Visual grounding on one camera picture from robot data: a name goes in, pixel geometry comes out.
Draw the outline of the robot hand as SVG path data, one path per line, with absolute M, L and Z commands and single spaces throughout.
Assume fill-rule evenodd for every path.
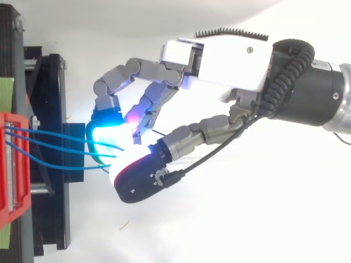
M 98 78 L 87 136 L 97 162 L 109 164 L 110 181 L 124 203 L 141 202 L 179 182 L 187 169 L 167 165 L 200 145 L 223 147 L 253 123 L 273 47 L 265 35 L 220 28 L 167 41 L 157 62 L 130 58 Z M 180 89 L 204 88 L 228 115 L 183 125 L 144 146 L 161 108 Z

